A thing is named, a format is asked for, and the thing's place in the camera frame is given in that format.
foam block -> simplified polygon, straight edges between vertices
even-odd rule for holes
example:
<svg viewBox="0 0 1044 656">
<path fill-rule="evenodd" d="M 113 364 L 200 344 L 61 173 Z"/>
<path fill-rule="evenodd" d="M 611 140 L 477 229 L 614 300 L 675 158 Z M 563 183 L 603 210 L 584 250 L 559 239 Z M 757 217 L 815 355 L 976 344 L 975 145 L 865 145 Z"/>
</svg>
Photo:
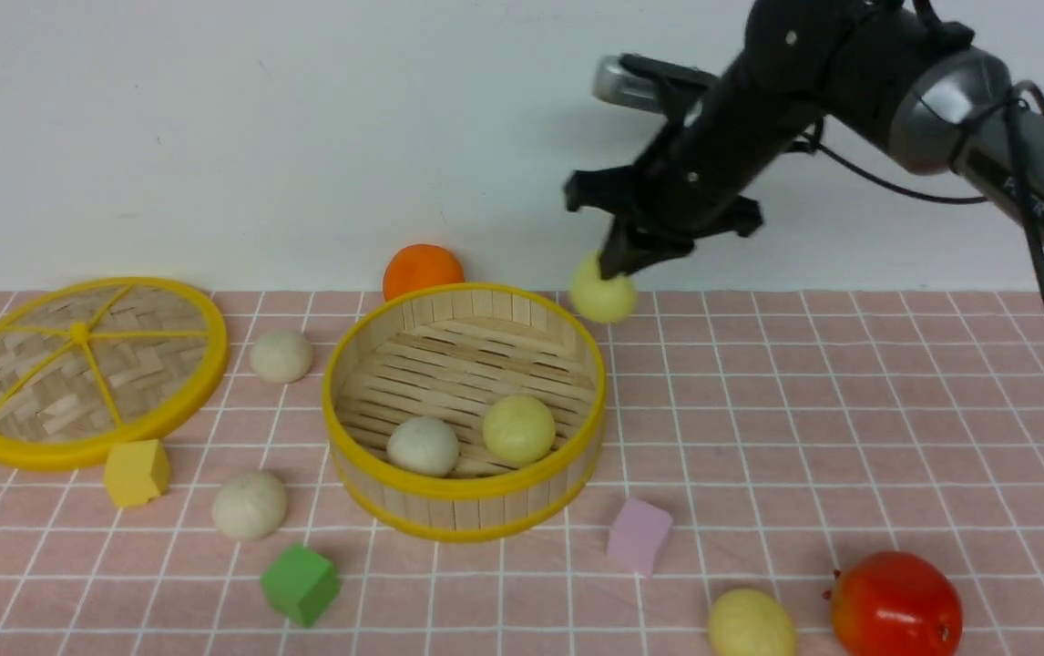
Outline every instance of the foam block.
<svg viewBox="0 0 1044 656">
<path fill-rule="evenodd" d="M 115 445 L 104 462 L 104 489 L 118 508 L 144 506 L 169 487 L 169 458 L 160 440 Z"/>
<path fill-rule="evenodd" d="M 311 628 L 339 594 L 335 565 L 299 543 L 281 553 L 259 583 L 268 605 L 305 629 Z"/>
<path fill-rule="evenodd" d="M 607 557 L 650 577 L 671 533 L 671 515 L 639 498 L 627 498 L 611 525 Z"/>
</svg>

yellow bun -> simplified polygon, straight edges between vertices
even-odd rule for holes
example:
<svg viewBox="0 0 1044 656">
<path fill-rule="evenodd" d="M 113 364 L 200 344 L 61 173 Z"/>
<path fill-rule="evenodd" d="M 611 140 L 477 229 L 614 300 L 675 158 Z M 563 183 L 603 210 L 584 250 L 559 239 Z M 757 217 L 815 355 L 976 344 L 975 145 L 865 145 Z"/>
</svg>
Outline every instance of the yellow bun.
<svg viewBox="0 0 1044 656">
<path fill-rule="evenodd" d="M 589 254 L 575 270 L 571 279 L 571 303 L 588 321 L 596 324 L 615 324 L 635 311 L 639 301 L 635 283 L 626 275 L 602 279 L 598 271 L 598 253 Z"/>
<path fill-rule="evenodd" d="M 531 396 L 508 396 L 490 407 L 481 437 L 494 455 L 515 467 L 529 465 L 554 445 L 554 415 Z"/>
<path fill-rule="evenodd" d="M 709 640 L 718 656 L 796 656 L 798 630 L 780 603 L 751 588 L 720 595 L 709 615 Z"/>
</svg>

bamboo steamer lid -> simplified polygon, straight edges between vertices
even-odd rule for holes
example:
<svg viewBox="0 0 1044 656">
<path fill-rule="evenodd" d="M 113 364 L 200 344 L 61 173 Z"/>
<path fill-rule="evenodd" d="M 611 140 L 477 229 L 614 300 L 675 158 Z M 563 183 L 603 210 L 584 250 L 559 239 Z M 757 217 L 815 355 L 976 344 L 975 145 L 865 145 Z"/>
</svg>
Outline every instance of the bamboo steamer lid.
<svg viewBox="0 0 1044 656">
<path fill-rule="evenodd" d="M 0 321 L 0 462 L 100 465 L 111 446 L 161 439 L 226 373 L 226 321 L 211 299 L 155 278 L 85 282 Z"/>
</svg>

woven bamboo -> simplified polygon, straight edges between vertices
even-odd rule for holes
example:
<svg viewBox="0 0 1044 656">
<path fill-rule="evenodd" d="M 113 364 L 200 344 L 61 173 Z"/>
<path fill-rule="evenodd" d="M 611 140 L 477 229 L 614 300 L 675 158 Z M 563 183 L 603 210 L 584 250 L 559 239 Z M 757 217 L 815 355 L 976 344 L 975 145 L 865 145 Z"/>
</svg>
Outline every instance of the woven bamboo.
<svg viewBox="0 0 1044 656">
<path fill-rule="evenodd" d="M 33 449 L 164 437 L 217 386 L 226 349 L 213 303 L 174 282 L 106 280 L 29 303 L 0 323 L 0 460 L 61 468 Z"/>
<path fill-rule="evenodd" d="M 551 452 L 514 468 L 481 440 L 481 418 L 527 394 L 554 415 Z M 494 539 L 555 514 L 588 481 L 604 428 L 604 366 L 567 311 L 508 287 L 438 287 L 385 304 L 339 343 L 326 379 L 332 459 L 353 498 L 403 532 Z M 402 421 L 447 421 L 461 455 L 447 478 L 388 464 Z"/>
</svg>

